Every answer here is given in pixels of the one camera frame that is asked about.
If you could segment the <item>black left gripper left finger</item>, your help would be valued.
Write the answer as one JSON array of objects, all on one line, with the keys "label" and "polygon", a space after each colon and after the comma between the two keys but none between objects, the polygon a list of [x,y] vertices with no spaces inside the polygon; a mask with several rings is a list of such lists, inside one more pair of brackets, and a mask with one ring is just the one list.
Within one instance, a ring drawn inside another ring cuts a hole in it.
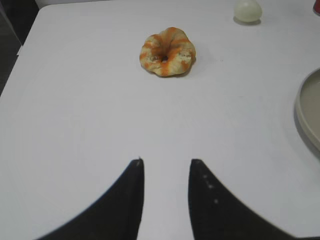
[{"label": "black left gripper left finger", "polygon": [[144,206],[144,162],[132,160],[115,183],[74,219],[43,240],[135,240]]}]

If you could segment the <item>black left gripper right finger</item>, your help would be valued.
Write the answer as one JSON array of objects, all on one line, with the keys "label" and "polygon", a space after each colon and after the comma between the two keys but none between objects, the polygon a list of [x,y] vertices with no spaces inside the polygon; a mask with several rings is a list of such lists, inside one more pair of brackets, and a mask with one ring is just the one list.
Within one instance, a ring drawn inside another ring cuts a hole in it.
[{"label": "black left gripper right finger", "polygon": [[196,240],[292,240],[238,200],[200,159],[189,169],[188,206]]}]

